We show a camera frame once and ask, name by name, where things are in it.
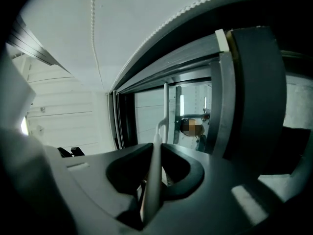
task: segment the glass panel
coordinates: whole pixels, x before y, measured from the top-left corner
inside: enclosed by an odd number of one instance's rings
[[[168,143],[204,151],[211,112],[211,83],[171,86],[169,98]],[[157,123],[164,117],[163,89],[136,93],[135,114],[138,143],[153,142]]]

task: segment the white wall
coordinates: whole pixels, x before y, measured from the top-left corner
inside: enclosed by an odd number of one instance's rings
[[[86,155],[114,150],[105,93],[91,92],[57,65],[26,55],[13,62],[36,93],[26,114],[30,135],[68,151],[78,146]]]

